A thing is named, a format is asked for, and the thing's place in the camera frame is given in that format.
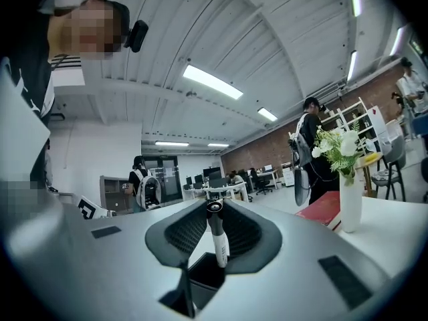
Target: brick wall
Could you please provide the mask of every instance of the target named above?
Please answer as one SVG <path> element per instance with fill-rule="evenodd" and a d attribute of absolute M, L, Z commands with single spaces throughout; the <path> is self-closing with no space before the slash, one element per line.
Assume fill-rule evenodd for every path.
<path fill-rule="evenodd" d="M 336 100 L 327 107 L 336 112 L 337 108 L 344 109 L 358 102 L 358 97 L 361 97 L 367 108 L 379 106 L 385 122 L 388 122 L 395 118 L 398 110 L 397 103 L 391 100 L 391 93 L 399 92 L 395 82 L 401 76 L 403 76 L 403 70 L 400 65 L 397 65 L 343 96 L 342 101 Z M 258 169 L 272 164 L 281 174 L 281 164 L 291 159 L 288 132 L 293 133 L 296 125 L 297 120 L 221 156 L 225 173 L 239 169 L 248 170 L 251 167 Z"/>

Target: red book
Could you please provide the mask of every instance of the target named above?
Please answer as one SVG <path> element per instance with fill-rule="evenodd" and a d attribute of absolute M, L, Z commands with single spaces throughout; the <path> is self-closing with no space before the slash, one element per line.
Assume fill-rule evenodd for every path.
<path fill-rule="evenodd" d="M 334 230 L 340 223 L 340 193 L 328 191 L 296 215 L 317 221 Z"/>

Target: door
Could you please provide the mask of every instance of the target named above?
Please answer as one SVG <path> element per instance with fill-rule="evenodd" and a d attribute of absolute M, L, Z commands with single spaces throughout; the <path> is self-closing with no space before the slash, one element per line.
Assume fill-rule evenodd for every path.
<path fill-rule="evenodd" d="M 160 183 L 162 202 L 182 199 L 177 157 L 143 157 L 146 169 L 150 170 Z"/>

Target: white vase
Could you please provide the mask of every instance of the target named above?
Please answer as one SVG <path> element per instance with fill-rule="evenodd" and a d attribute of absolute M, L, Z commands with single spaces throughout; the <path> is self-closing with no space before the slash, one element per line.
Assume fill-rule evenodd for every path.
<path fill-rule="evenodd" d="M 345 176 L 340 174 L 340 218 L 342 229 L 352 233 L 361 222 L 362 185 L 358 173 L 355 173 L 353 184 L 345 185 L 345 182 Z"/>

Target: ceiling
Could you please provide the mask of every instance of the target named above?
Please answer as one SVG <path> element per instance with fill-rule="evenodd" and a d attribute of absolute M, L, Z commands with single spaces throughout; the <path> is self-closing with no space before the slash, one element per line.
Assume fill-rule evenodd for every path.
<path fill-rule="evenodd" d="M 189 142 L 163 153 L 215 154 L 210 142 L 239 145 L 295 118 L 302 100 L 388 62 L 403 20 L 387 0 L 115 0 L 131 24 L 149 25 L 140 52 L 82 60 L 85 86 L 56 88 L 54 112 L 66 118 L 142 122 L 142 153 L 159 153 L 156 140 Z M 234 100 L 183 77 L 191 64 L 243 92 Z M 196 93 L 191 98 L 188 92 Z M 265 107 L 278 117 L 257 113 Z"/>

